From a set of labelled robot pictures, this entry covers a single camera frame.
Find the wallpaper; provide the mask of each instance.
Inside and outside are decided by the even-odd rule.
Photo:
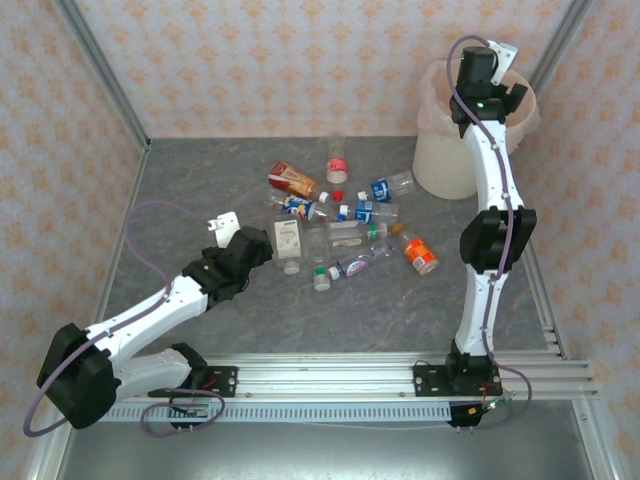
[[[571,353],[595,362],[640,472],[640,15],[601,0],[540,97],[515,164]]]
[[[1,2],[0,478],[25,478],[36,376],[93,314],[139,157],[54,3]]]
[[[151,138],[413,135],[416,83],[466,33],[528,77],[570,0],[80,0]]]

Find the plastic bottle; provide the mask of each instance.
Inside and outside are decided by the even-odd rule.
[[[334,202],[344,198],[344,182],[347,181],[347,160],[345,155],[345,139],[342,135],[331,135],[327,138],[329,159],[327,160],[327,181],[333,186]]]
[[[327,276],[331,252],[327,232],[322,227],[310,228],[305,232],[307,244],[307,260],[313,268],[313,288],[317,292],[324,292],[331,288],[331,281]]]
[[[371,186],[358,192],[359,200],[375,200],[376,202],[390,202],[391,199],[415,191],[411,170],[378,178],[371,181]]]
[[[396,203],[377,203],[358,200],[355,206],[340,205],[340,218],[358,220],[362,223],[385,223],[391,225],[398,219]]]
[[[307,200],[327,201],[329,194],[322,190],[317,180],[296,170],[284,162],[276,162],[269,171],[269,183],[278,190]]]
[[[384,240],[375,242],[338,260],[332,267],[329,267],[329,276],[331,280],[352,277],[356,273],[389,258],[392,254],[393,248],[388,242]]]
[[[271,219],[269,237],[273,247],[275,265],[287,275],[300,271],[303,254],[302,222],[291,215],[276,215]]]
[[[387,225],[370,223],[364,225],[357,220],[331,222],[326,224],[329,246],[349,247],[387,237]]]
[[[424,241],[398,222],[391,227],[391,233],[402,247],[404,256],[420,275],[426,275],[440,263]]]
[[[276,207],[279,212],[297,215],[302,220],[334,222],[341,218],[338,209],[332,205],[313,202],[290,193],[284,195],[275,190],[267,193],[266,204]]]

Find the trash pile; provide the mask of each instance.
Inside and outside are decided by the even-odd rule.
[[[392,200],[415,191],[410,170],[372,179],[354,202],[344,202],[348,179],[345,138],[327,138],[327,182],[331,195],[316,179],[284,162],[269,171],[266,205],[278,211],[269,224],[273,259],[287,275],[313,272],[316,291],[394,257],[399,249],[413,268],[425,275],[438,265],[426,243],[398,219]]]

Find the white trash bin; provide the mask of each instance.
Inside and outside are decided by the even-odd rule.
[[[413,160],[413,174],[429,193],[448,200],[467,198],[476,193],[476,180],[471,153],[451,120],[445,60],[427,68],[418,84],[422,104],[418,113],[418,143]],[[460,60],[452,64],[453,78],[458,77]],[[511,87],[520,83],[528,91],[518,109],[507,116],[507,151],[518,147],[525,134],[540,124],[536,96],[529,83],[517,72],[509,70],[502,83]]]

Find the white bracket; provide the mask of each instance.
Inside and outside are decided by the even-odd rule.
[[[240,222],[236,212],[227,212],[209,220],[209,231],[216,233],[216,242],[220,248],[226,248],[233,234],[240,230]]]
[[[498,66],[496,67],[493,77],[491,77],[491,83],[494,85],[500,85],[504,74],[507,73],[507,70],[511,68],[511,64],[516,59],[518,49],[513,45],[496,43],[492,40],[489,40],[489,48],[496,52],[498,57]]]

